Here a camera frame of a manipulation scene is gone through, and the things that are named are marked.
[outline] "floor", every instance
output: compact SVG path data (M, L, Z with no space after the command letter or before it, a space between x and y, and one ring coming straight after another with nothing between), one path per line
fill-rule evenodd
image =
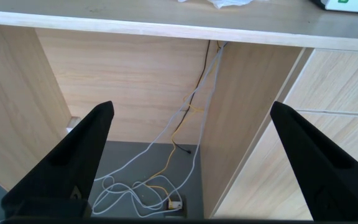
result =
M99 169L96 177L108 174L117 168L120 168L127 161L132 159L138 153L147 148L148 143L138 142L111 142L106 143L102 158L100 160ZM177 150L170 161L167 170L163 173L171 182L178 186L188 175L193 162L195 146L184 145L192 154ZM155 144L148 152L141 155L133 163L128 165L125 169L114 174L116 182L123 182L127 185L132 185L137 180L146 180L151 175L164 168L167 158L172 150L171 144ZM153 185L161 185L170 191L169 185L165 182L153 180L150 182ZM89 203L92 205L96 197L102 190L101 181L95 182L89 197ZM160 196L164 197L165 193L158 190ZM179 190L181 195L186 197L187 204L187 218L203 218L203 194L201 186L201 168L200 155L197 156L195 162L195 169L188 179L187 183ZM138 193L141 195L141 200L146 203L156 202L154 193L140 189ZM6 194L6 191L0 187L0 201ZM108 196L105 202L102 202L97 211L104 210L115 200L114 196ZM148 210L140 209L142 215L148 214ZM104 214L97 215L99 217L121 217L121 218L137 218L134 207L132 205L131 196L125 195L113 208L106 211ZM0 220L4 218L4 212L0 206ZM163 218L163 215L153 215L151 218Z

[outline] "wooden panel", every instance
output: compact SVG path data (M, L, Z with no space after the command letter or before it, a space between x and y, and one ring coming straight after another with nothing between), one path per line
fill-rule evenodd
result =
M306 0L220 10L205 0L0 0L0 24L358 50L358 14Z
M37 33L72 115L84 118L95 105L111 100L115 117L108 139L131 142L152 142L163 130L193 91L208 43L67 30ZM210 47L209 60L216 43ZM212 77L196 94L194 106L204 106ZM170 142L183 113L158 142ZM201 119L200 113L184 124L175 136L177 143L196 144Z
M358 52L316 50L285 103L301 110L358 113Z
M358 117L312 113L301 115L358 160ZM269 124L216 216L311 219L273 123Z
M204 216L210 217L301 52L229 43L201 145Z
M5 189L62 139L70 118L35 30L0 26L0 184Z

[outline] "power strip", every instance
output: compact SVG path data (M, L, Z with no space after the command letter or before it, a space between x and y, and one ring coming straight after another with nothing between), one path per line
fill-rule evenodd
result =
M325 10L358 12L358 0L311 0Z

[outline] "white paper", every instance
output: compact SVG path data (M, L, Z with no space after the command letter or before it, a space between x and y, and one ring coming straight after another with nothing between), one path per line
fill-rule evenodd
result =
M252 0L208 0L213 3L217 9L222 8L223 6L243 6L250 3Z

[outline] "white power strip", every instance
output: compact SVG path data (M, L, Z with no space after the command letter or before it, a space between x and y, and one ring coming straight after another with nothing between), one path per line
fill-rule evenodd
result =
M358 12L358 0L321 0L327 10Z

